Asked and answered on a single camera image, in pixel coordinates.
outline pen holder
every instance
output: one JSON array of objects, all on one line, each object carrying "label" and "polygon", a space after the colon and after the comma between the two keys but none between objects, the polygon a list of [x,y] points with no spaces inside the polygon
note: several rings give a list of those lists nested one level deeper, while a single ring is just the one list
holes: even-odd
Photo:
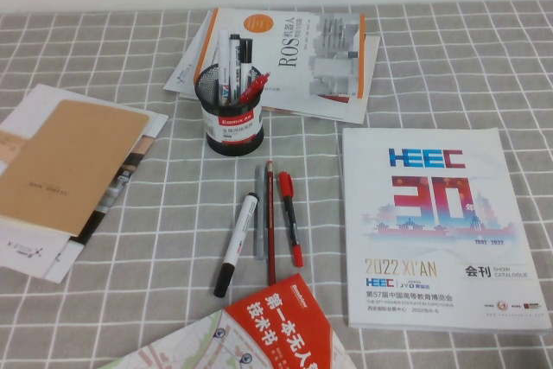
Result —
[{"label": "pen holder", "polygon": [[[253,67],[252,81],[259,75],[261,73]],[[219,105],[218,77],[218,65],[211,65],[201,72],[194,84],[201,102],[207,144],[223,156],[247,155],[264,139],[261,94],[246,104]]]}]

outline red pen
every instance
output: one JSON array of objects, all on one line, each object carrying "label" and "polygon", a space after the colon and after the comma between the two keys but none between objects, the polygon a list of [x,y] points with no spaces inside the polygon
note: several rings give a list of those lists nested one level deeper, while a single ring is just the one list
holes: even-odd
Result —
[{"label": "red pen", "polygon": [[263,89],[263,86],[267,84],[267,81],[269,80],[269,75],[269,73],[266,73],[265,75],[259,75],[255,79],[255,81],[253,81],[250,86],[248,86],[246,90],[240,94],[240,97],[238,98],[238,103],[245,104],[252,101]]},{"label": "red pen", "polygon": [[286,172],[278,174],[280,181],[280,190],[283,194],[284,208],[288,214],[288,225],[290,229],[290,240],[292,241],[292,252],[294,253],[294,262],[296,267],[303,267],[302,246],[300,245],[300,234],[297,231],[296,214],[292,198],[294,197],[294,183],[292,177]]}]

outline pen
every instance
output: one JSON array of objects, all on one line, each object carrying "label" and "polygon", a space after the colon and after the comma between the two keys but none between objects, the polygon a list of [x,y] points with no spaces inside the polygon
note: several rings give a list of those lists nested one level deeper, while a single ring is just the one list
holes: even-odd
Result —
[{"label": "pen", "polygon": [[251,50],[253,40],[240,39],[240,91],[245,91],[251,84]]},{"label": "pen", "polygon": [[284,208],[288,214],[288,225],[290,229],[290,240],[292,241],[294,261],[296,263],[296,267],[303,267],[300,234],[297,231],[296,214],[294,213],[294,205],[292,204],[292,197],[294,197],[294,183],[292,183],[292,177],[286,172],[280,172],[278,180],[280,181],[280,190],[283,194]]},{"label": "pen", "polygon": [[267,84],[267,81],[269,80],[270,73],[266,73],[265,75],[259,75],[255,81],[251,83],[251,85],[240,95],[238,99],[239,104],[249,103],[252,101],[259,92],[263,89],[264,85]]},{"label": "pen", "polygon": [[256,210],[258,199],[257,195],[253,192],[248,193],[244,199],[242,210],[240,211],[240,215],[236,221],[234,231],[232,231],[231,242],[226,249],[225,260],[223,261],[223,265],[221,265],[219,277],[217,278],[217,283],[215,284],[215,291],[213,294],[216,297],[223,298],[229,284],[231,283],[232,274],[236,268],[238,256],[242,251],[245,235],[248,231],[248,225],[250,224],[253,211]]},{"label": "pen", "polygon": [[219,31],[219,105],[228,105],[230,99],[230,86],[229,81],[229,64],[230,64],[230,52],[229,52],[228,30]]},{"label": "pen", "polygon": [[269,246],[269,285],[277,282],[277,274],[275,272],[275,214],[273,209],[273,162],[267,162],[267,197],[268,201],[268,246]]},{"label": "pen", "polygon": [[267,174],[265,166],[257,167],[256,190],[259,201],[257,202],[257,228],[256,228],[256,258],[266,259],[267,250],[265,249],[265,225],[267,215],[265,212],[265,192],[266,192]]}]

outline marker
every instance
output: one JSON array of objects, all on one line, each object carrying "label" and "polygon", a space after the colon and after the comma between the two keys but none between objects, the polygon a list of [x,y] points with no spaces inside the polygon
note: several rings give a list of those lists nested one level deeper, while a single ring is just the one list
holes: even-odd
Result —
[{"label": "marker", "polygon": [[292,252],[294,254],[294,262],[296,267],[303,267],[302,246],[300,245],[300,234],[297,231],[296,214],[294,213],[294,205],[292,197],[294,197],[294,183],[289,173],[280,172],[278,174],[280,181],[280,190],[283,194],[284,209],[288,214],[288,226],[290,230],[290,240],[292,242]]},{"label": "marker", "polygon": [[248,193],[242,204],[242,210],[236,221],[234,231],[232,231],[231,242],[226,249],[225,260],[221,265],[221,271],[215,284],[215,291],[213,294],[216,297],[223,298],[226,294],[229,284],[232,280],[232,274],[236,268],[238,256],[244,246],[245,235],[248,231],[248,225],[250,224],[251,216],[256,210],[257,201],[259,198],[253,192]]},{"label": "marker", "polygon": [[229,64],[230,64],[228,30],[219,31],[219,105],[228,105],[230,96]]},{"label": "marker", "polygon": [[243,90],[240,90],[240,35],[232,34],[231,49],[231,103],[235,103]]},{"label": "marker", "polygon": [[240,91],[245,91],[251,84],[251,49],[253,40],[240,40]]},{"label": "marker", "polygon": [[267,84],[267,81],[269,80],[270,73],[266,73],[265,75],[259,75],[251,84],[250,86],[242,92],[242,95],[238,98],[239,104],[245,104],[252,101],[263,89],[264,85]]}]

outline red book cover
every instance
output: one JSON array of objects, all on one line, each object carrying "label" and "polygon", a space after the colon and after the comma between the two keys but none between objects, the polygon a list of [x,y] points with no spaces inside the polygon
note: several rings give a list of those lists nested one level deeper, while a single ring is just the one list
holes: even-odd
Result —
[{"label": "red book cover", "polygon": [[299,274],[143,347],[105,369],[354,368]]}]

